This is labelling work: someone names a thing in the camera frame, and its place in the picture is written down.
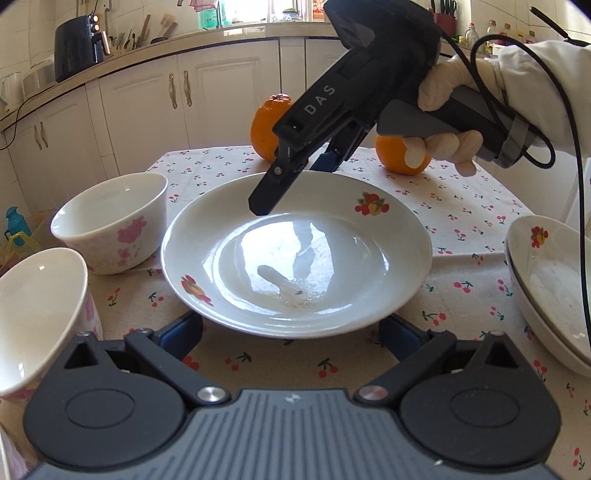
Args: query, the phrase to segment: cabinet handle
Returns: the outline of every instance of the cabinet handle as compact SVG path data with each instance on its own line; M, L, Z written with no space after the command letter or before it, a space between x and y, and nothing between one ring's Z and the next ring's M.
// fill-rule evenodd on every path
M191 100L191 84L189 83L189 71L185 70L185 95L187 96L187 105L192 106Z
M170 80L170 84L168 86L168 93L170 94L170 99L173 101L173 108L178 107L177 105L177 92L174 89L174 75L171 73L168 76L168 79Z
M37 126L33 125L34 129L35 129L35 142L37 142L37 145L39 146L39 150L43 150L43 147L41 146L41 142L39 142L39 137L37 136Z
M45 138L45 129L43 128L43 122L41 122L41 139L43 140L43 143L45 143L45 148L49 148L49 144L47 143L47 140Z

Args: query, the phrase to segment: hand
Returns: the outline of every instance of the hand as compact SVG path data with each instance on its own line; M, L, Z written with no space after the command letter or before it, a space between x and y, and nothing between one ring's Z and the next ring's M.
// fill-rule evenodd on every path
M479 59L478 72L486 87L503 101L505 85L495 60ZM449 100L454 88L466 85L478 90L472 75L460 58L455 55L449 61L435 65L427 74L418 90L418 107L424 112L438 110ZM447 160L455 165L463 177L476 174L472 158L482 146L482 134L476 130L455 134L436 134L423 140L407 137L402 141L407 146L405 161L411 168L418 167L425 155L436 160Z

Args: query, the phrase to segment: screw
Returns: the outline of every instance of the screw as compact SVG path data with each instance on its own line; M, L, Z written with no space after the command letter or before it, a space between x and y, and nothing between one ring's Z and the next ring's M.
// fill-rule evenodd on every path
M217 403L226 398L226 391L220 387L203 387L197 392L197 398L206 403Z
M151 328L136 328L134 332L144 333L146 335L152 335L154 333Z
M379 385L366 385L359 389L359 396L368 401L380 401L388 396L388 390Z

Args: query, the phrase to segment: orange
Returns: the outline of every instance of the orange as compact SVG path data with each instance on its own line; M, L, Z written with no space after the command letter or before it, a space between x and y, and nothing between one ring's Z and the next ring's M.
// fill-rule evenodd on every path
M375 139L375 151L386 170L403 175L417 175L431 163L431 157L425 155L423 163L418 168L410 168L404 161L406 150L406 145L400 137L378 135Z
M293 105L289 95L272 95L255 113L251 125L251 144L255 152L268 162L275 161L275 150L279 139L273 133L273 127L285 112Z

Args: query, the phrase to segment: tablecloth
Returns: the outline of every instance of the tablecloth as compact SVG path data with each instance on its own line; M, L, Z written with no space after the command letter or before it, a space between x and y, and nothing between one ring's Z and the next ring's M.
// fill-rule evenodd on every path
M252 147L219 147L168 153L150 170L169 179L170 223L208 190L268 166ZM463 178L452 165L433 161L417 176L396 175L383 168L375 150L359 148L337 174L390 192L431 235L431 273L399 314L422 329L447 329L464 339L506 331L560 407L563 427L548 465L569 480L590 478L591 381L563 367L539 343L515 304L504 259L508 225L531 212L481 169ZM91 275L90 286L108 339L135 327L156 330L187 310L167 285L157 255L124 274ZM353 392L397 363L380 344L377 325L326 339L278 340L209 320L203 340L184 362L233 393L245 387Z

